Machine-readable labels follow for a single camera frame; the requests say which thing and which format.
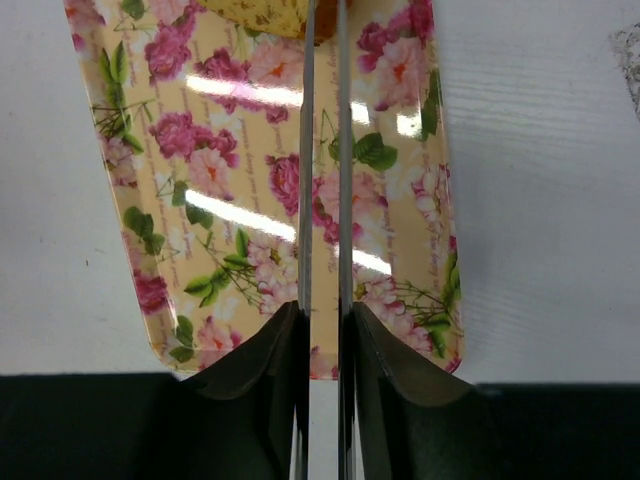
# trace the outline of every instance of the green leaf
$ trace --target green leaf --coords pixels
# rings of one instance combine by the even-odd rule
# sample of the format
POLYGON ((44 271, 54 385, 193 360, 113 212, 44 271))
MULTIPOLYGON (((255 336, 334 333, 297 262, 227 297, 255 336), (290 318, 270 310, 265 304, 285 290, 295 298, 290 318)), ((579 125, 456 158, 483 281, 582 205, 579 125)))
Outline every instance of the green leaf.
POLYGON ((149 255, 160 255, 163 245, 164 237, 159 233, 152 233, 144 239, 144 251, 149 255))
POLYGON ((118 44, 111 55, 111 77, 114 82, 122 85, 129 76, 129 64, 127 63, 127 53, 124 50, 122 41, 118 44))
POLYGON ((434 353, 440 357, 444 358, 447 352, 447 342, 444 339, 444 335, 442 332, 437 330, 429 332, 429 338, 431 339, 431 343, 433 343, 433 351, 434 353))
POLYGON ((193 347, 193 324, 184 315, 178 315, 176 338, 186 347, 193 347))
POLYGON ((111 76, 111 63, 109 62, 109 54, 104 48, 100 52, 98 67, 100 68, 100 76, 107 83, 107 85, 109 85, 110 83, 113 83, 113 77, 111 76))
POLYGON ((207 212, 203 208, 196 207, 192 203, 187 203, 186 212, 187 220, 189 220, 191 225, 199 223, 206 230, 210 229, 211 225, 213 225, 213 215, 211 212, 207 212))
POLYGON ((113 108, 124 108, 127 99, 124 96, 124 90, 119 83, 110 83, 107 85, 107 102, 113 108))
POLYGON ((353 153, 359 162, 369 165, 383 155, 384 142, 379 132, 367 133, 356 142, 353 153))
POLYGON ((131 147, 131 150, 133 150, 133 153, 135 153, 136 155, 144 152, 144 148, 142 148, 140 140, 138 140, 129 132, 126 132, 124 135, 122 135, 122 143, 126 143, 127 145, 129 145, 131 147))
POLYGON ((436 105, 440 105, 441 98, 442 93, 440 91, 440 72, 437 68, 434 68, 429 74, 429 95, 427 96, 427 99, 428 101, 431 101, 436 105))
POLYGON ((122 223, 141 238, 153 234, 153 217, 142 213, 138 207, 129 207, 122 215, 122 223))
POLYGON ((244 258, 249 256, 249 235, 241 228, 236 233, 236 252, 244 258))
POLYGON ((385 170, 389 170, 396 164, 398 160, 398 149, 394 147, 390 147, 385 145, 382 147, 382 150, 379 151, 377 156, 369 159, 368 162, 362 162, 366 165, 369 165, 371 168, 378 172, 384 172, 385 170))
POLYGON ((169 352, 169 355, 175 358, 178 362, 184 363, 193 358, 193 349, 187 347, 176 347, 169 352))
POLYGON ((142 3, 142 0, 122 0, 120 8, 134 20, 140 20, 144 16, 144 3, 142 3))
POLYGON ((147 114, 147 120, 149 120, 150 122, 153 122, 153 115, 151 115, 151 111, 149 110, 149 107, 147 106, 146 103, 142 104, 142 109, 144 110, 144 113, 147 114))
POLYGON ((420 112, 422 132, 420 140, 425 142, 429 135, 435 135, 438 130, 438 104, 430 99, 424 102, 420 112))
POLYGON ((210 295, 212 291, 213 285, 211 284, 211 277, 206 275, 194 278, 187 283, 187 286, 184 289, 185 293, 198 298, 204 298, 210 295))
POLYGON ((187 203, 186 193, 189 186, 187 182, 183 182, 182 180, 178 180, 173 185, 173 196, 171 197, 171 205, 174 207, 181 207, 187 203))
POLYGON ((262 32, 259 32, 258 30, 254 30, 253 28, 244 27, 244 33, 247 34, 247 37, 256 38, 262 32))
POLYGON ((447 312, 436 313, 429 318, 422 326, 428 332, 444 332, 451 328, 451 316, 447 312))
POLYGON ((127 113, 126 116, 120 115, 113 122, 112 134, 113 136, 123 136, 125 132, 131 130, 131 115, 127 113))
POLYGON ((211 285, 214 290, 224 290, 231 283, 231 275, 223 268, 218 268, 213 275, 211 275, 211 285))
MULTIPOLYGON (((329 144, 329 156, 336 162, 340 159, 340 132, 336 133, 335 138, 329 144)), ((356 149, 356 137, 351 136, 351 154, 354 155, 356 149)))
POLYGON ((230 270, 244 270, 245 268, 250 268, 251 264, 247 261, 245 257, 241 257, 235 253, 231 255, 227 255, 224 257, 225 266, 230 270))
POLYGON ((218 299, 219 294, 220 294, 220 291, 214 288, 213 290, 211 290, 211 293, 209 293, 209 295, 207 295, 202 299, 199 307, 202 308, 202 307, 208 307, 209 305, 213 305, 215 301, 218 299))

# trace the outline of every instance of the rectangular tray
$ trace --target rectangular tray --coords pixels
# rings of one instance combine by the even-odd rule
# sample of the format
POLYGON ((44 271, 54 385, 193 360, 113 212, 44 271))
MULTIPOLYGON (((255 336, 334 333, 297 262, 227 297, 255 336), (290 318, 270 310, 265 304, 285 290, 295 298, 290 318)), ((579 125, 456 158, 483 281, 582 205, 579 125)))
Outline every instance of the rectangular tray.
MULTIPOLYGON (((202 369, 297 295, 303 45, 194 0, 64 0, 153 351, 202 369)), ((354 2, 354 299, 448 371, 460 277, 430 0, 354 2)), ((316 50, 312 378, 337 374, 337 48, 316 50)))

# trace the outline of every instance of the small white flower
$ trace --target small white flower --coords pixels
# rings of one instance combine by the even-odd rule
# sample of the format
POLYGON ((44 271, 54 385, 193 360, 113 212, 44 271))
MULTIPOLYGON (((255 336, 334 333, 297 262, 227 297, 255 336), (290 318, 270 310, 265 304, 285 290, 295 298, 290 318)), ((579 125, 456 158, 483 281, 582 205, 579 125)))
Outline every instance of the small white flower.
POLYGON ((242 136, 242 123, 240 118, 234 115, 228 115, 225 112, 217 112, 209 115, 209 121, 211 126, 216 130, 227 129, 234 137, 239 138, 242 136))
POLYGON ((420 168, 407 167, 400 160, 385 172, 387 185, 387 198, 391 201, 402 200, 406 195, 413 193, 411 182, 420 178, 420 168))
POLYGON ((213 307, 213 318, 229 323, 233 320, 238 303, 238 299, 231 296, 218 300, 213 307))

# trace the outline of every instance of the white surface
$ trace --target white surface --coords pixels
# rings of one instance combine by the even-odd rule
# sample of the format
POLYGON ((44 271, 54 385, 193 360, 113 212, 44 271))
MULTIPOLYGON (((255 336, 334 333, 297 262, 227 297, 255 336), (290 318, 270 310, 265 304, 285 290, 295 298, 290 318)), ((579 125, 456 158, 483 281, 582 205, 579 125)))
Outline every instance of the white surface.
MULTIPOLYGON (((436 1, 459 375, 640 381, 640 123, 607 40, 640 4, 436 1)), ((0 2, 0 373, 162 371, 61 3, 0 2)), ((335 478, 334 386, 313 388, 312 478, 335 478)))

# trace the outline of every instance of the pink rose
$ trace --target pink rose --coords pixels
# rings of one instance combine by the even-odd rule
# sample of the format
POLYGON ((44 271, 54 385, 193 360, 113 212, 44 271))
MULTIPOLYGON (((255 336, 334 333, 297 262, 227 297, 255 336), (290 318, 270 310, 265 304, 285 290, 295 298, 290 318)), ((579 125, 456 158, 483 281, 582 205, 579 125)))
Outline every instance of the pink rose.
POLYGON ((415 105, 421 89, 421 79, 426 70, 420 41, 417 38, 400 38, 383 47, 378 60, 381 100, 375 109, 384 111, 394 105, 415 105))
POLYGON ((310 377, 314 380, 337 380, 338 365, 329 364, 326 356, 320 353, 320 347, 316 346, 310 352, 310 377))
POLYGON ((173 80, 182 66, 191 58, 191 50, 186 46, 183 32, 178 28, 161 23, 153 42, 144 47, 144 58, 149 63, 149 84, 173 80))
POLYGON ((175 154, 189 158, 193 153, 196 144, 192 122, 190 112, 165 113, 156 125, 149 128, 164 158, 171 158, 175 154))
POLYGON ((165 25, 172 24, 184 12, 189 0, 149 0, 151 12, 165 25))
POLYGON ((233 153, 237 146, 238 142, 233 133, 225 128, 218 132, 218 136, 210 144, 210 148, 215 148, 220 152, 220 156, 225 159, 229 168, 236 168, 240 163, 240 156, 233 153))
POLYGON ((228 93, 208 95, 231 114, 238 105, 254 112, 262 108, 262 104, 253 99, 253 89, 249 86, 249 67, 249 62, 239 62, 231 58, 228 49, 219 48, 204 62, 196 63, 194 68, 204 78, 223 80, 230 84, 228 93))
POLYGON ((229 192, 229 166, 220 152, 209 148, 196 150, 188 165, 193 187, 212 198, 233 200, 229 192))
POLYGON ((277 125, 280 122, 285 122, 289 119, 289 110, 285 107, 267 106, 267 122, 272 125, 277 125))
POLYGON ((407 32, 416 35, 422 45, 433 38, 433 7, 431 0, 417 0, 394 15, 389 21, 389 30, 397 34, 407 32))
POLYGON ((93 0, 64 0, 64 11, 74 33, 105 25, 104 17, 96 10, 93 0))
POLYGON ((185 42, 189 41, 196 29, 196 13, 206 12, 207 9, 196 0, 190 0, 184 8, 184 13, 173 22, 185 42))
POLYGON ((398 39, 397 34, 389 29, 382 28, 379 23, 369 23, 360 34, 360 39, 356 42, 361 50, 367 52, 366 55, 358 57, 357 63, 362 73, 372 72, 376 68, 378 59, 382 56, 382 48, 389 42, 398 39))
POLYGON ((302 78, 304 51, 297 41, 278 38, 261 42, 251 56, 249 78, 261 86, 297 86, 302 78))
POLYGON ((242 343, 240 333, 234 331, 224 322, 207 317, 204 325, 197 333, 201 349, 200 370, 203 370, 224 357, 242 343))
POLYGON ((288 157, 265 157, 269 171, 269 188, 275 195, 287 215, 298 211, 299 157, 292 153, 288 157))
POLYGON ((152 315, 168 305, 167 284, 160 276, 152 277, 140 270, 133 271, 138 304, 145 315, 152 315))
POLYGON ((118 137, 107 140, 101 137, 102 155, 113 186, 136 187, 136 171, 133 168, 133 151, 118 137))

